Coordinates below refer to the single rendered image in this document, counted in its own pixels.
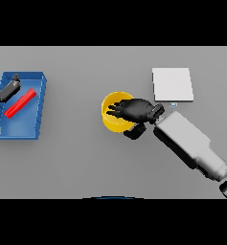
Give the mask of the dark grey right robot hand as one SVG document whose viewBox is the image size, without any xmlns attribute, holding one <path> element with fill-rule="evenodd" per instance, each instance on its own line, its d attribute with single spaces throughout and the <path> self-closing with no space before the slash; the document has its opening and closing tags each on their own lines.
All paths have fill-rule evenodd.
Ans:
<svg viewBox="0 0 227 245">
<path fill-rule="evenodd" d="M 106 114 L 136 123 L 131 130 L 125 130 L 124 135 L 137 140 L 146 131 L 145 123 L 155 124 L 164 112 L 165 108 L 161 103 L 153 105 L 148 100 L 131 99 L 109 105 Z"/>
</svg>

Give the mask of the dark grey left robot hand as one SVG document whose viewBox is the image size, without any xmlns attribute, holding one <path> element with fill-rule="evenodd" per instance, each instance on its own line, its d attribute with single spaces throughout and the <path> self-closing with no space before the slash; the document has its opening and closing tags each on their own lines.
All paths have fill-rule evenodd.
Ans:
<svg viewBox="0 0 227 245">
<path fill-rule="evenodd" d="M 21 88 L 21 82 L 18 74 L 14 74 L 12 81 L 0 91 L 0 102 L 7 102 Z"/>
</svg>

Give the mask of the red beaker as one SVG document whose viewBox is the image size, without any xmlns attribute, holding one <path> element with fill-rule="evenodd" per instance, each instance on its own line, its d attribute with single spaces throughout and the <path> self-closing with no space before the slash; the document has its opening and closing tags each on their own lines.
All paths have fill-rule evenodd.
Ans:
<svg viewBox="0 0 227 245">
<path fill-rule="evenodd" d="M 4 115 L 10 119 L 19 110 L 21 110 L 32 98 L 36 96 L 36 91 L 30 88 L 23 96 L 21 96 L 9 109 L 6 110 Z"/>
</svg>

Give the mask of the yellow bowl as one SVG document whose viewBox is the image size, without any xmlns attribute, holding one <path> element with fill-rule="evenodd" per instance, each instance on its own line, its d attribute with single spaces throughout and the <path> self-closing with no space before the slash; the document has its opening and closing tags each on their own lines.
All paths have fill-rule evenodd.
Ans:
<svg viewBox="0 0 227 245">
<path fill-rule="evenodd" d="M 113 105 L 115 102 L 120 102 L 121 100 L 130 100 L 132 98 L 133 96 L 127 92 L 112 92 L 104 98 L 102 101 L 102 122 L 108 130 L 116 133 L 123 133 L 134 126 L 133 122 L 128 122 L 122 118 L 116 118 L 107 114 L 109 105 Z"/>
</svg>

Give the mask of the pale square measuring scale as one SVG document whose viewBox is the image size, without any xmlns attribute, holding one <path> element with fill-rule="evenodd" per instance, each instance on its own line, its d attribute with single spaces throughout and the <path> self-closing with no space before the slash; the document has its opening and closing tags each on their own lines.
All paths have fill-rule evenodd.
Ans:
<svg viewBox="0 0 227 245">
<path fill-rule="evenodd" d="M 153 68 L 152 83 L 157 102 L 193 102 L 189 68 Z"/>
</svg>

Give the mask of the blue tray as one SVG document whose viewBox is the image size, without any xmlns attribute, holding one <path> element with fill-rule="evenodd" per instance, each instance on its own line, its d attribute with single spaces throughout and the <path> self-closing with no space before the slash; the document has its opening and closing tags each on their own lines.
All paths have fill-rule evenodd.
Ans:
<svg viewBox="0 0 227 245">
<path fill-rule="evenodd" d="M 0 91 L 12 81 L 14 75 L 18 75 L 21 88 L 7 102 L 0 102 L 0 139 L 37 140 L 47 79 L 40 71 L 3 72 Z"/>
</svg>

